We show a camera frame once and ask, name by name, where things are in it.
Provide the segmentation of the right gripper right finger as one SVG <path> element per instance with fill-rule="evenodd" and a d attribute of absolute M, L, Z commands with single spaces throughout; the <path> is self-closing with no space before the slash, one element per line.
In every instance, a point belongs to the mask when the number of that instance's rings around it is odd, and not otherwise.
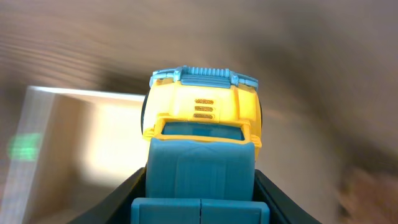
<path fill-rule="evenodd" d="M 258 169 L 254 173 L 253 200 L 268 205 L 270 224 L 321 224 Z"/>

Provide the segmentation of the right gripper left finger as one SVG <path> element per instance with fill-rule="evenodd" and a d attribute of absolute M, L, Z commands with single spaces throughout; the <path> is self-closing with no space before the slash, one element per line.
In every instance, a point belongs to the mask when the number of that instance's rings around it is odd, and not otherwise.
<path fill-rule="evenodd" d="M 105 199 L 68 224 L 130 224 L 131 205 L 146 195 L 146 167 L 128 177 Z"/>

